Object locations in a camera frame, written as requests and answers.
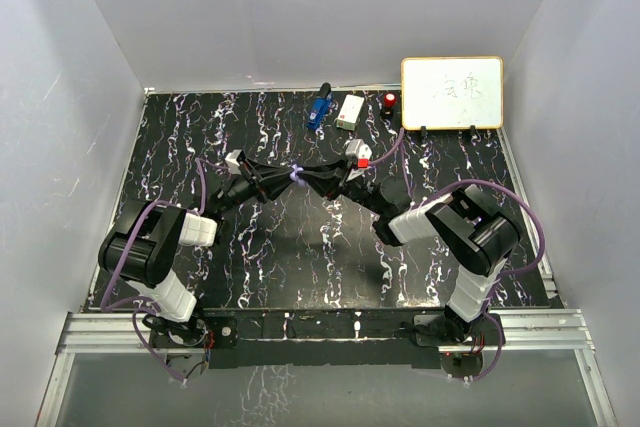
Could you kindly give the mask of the purple earbud charging case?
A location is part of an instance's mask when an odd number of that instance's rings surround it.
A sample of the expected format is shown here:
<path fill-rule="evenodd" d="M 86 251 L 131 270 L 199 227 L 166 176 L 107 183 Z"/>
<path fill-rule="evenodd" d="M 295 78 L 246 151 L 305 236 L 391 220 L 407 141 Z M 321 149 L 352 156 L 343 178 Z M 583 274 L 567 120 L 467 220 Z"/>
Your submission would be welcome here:
<path fill-rule="evenodd" d="M 293 164 L 291 166 L 291 172 L 289 174 L 289 177 L 295 184 L 299 186 L 307 185 L 306 181 L 300 177 L 300 173 L 303 171 L 304 171 L 304 168 L 298 166 L 297 164 Z"/>

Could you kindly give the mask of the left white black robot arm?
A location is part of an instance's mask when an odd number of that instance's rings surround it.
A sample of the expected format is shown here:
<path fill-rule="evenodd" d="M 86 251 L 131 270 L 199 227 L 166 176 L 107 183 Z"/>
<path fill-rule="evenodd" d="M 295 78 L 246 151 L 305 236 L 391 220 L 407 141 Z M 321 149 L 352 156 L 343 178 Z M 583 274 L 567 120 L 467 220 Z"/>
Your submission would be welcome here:
<path fill-rule="evenodd" d="M 199 184 L 192 208 L 162 200 L 125 203 L 98 253 L 99 267 L 111 274 L 100 304 L 103 310 L 129 302 L 110 301 L 115 283 L 122 279 L 137 290 L 131 300 L 140 303 L 148 328 L 184 346 L 204 342 L 207 323 L 198 301 L 172 269 L 176 251 L 180 246 L 213 246 L 225 213 L 251 199 L 262 203 L 276 199 L 299 181 L 302 171 L 297 165 L 257 163 L 240 149 L 229 153 L 225 161 L 216 170 L 229 173 L 228 180 L 207 173 L 203 161 L 195 160 Z"/>

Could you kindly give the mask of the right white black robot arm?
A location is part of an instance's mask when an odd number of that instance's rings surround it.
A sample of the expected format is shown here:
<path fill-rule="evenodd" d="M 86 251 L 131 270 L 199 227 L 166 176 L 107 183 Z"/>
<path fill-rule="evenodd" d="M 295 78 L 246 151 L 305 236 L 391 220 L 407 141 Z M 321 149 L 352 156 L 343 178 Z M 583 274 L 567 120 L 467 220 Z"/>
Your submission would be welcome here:
<path fill-rule="evenodd" d="M 460 344 L 480 334 L 480 319 L 499 274 L 524 236 L 521 223 L 481 190 L 500 190 L 500 185 L 476 179 L 455 182 L 413 208 L 408 187 L 397 177 L 370 182 L 349 165 L 299 167 L 292 176 L 327 200 L 344 196 L 376 214 L 372 226 L 386 245 L 440 237 L 458 262 L 456 284 L 444 313 L 418 331 Z"/>

